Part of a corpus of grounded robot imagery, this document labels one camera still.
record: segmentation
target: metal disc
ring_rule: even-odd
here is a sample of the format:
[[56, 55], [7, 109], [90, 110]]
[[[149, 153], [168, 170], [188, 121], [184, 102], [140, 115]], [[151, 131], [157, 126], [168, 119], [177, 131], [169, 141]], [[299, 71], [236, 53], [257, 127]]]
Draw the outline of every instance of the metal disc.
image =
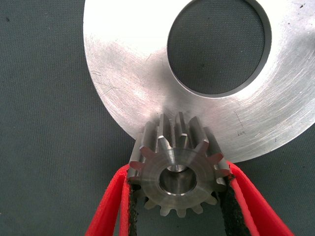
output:
[[200, 94], [173, 74], [168, 34], [189, 0], [86, 0], [84, 43], [96, 90], [133, 138], [159, 114], [198, 116], [239, 162], [289, 142], [315, 122], [315, 1], [249, 0], [261, 17], [260, 64], [238, 88]]

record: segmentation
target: large washer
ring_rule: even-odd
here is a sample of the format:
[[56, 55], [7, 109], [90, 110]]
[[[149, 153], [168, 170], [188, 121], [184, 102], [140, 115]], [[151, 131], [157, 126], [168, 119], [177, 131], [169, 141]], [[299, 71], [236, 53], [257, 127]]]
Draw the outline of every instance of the large washer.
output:
[[96, 90], [133, 138], [159, 114], [198, 116], [226, 159], [268, 153], [315, 122], [315, 1], [248, 0], [263, 22], [265, 48], [252, 76], [223, 94], [200, 94], [173, 74], [172, 24], [190, 0], [86, 0], [84, 44]]

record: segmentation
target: gear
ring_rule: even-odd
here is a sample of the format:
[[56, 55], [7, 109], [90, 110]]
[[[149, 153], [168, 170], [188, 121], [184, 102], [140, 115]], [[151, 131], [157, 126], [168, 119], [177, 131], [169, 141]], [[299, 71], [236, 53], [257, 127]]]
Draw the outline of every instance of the gear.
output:
[[211, 147], [197, 117], [186, 124], [182, 113], [174, 121], [162, 114], [159, 126], [147, 122], [129, 162], [128, 181], [141, 186], [134, 195], [148, 198], [146, 209], [159, 205], [162, 216], [175, 209], [185, 217], [187, 208], [201, 214], [200, 204], [215, 205], [212, 193], [225, 190], [229, 175], [223, 155]]

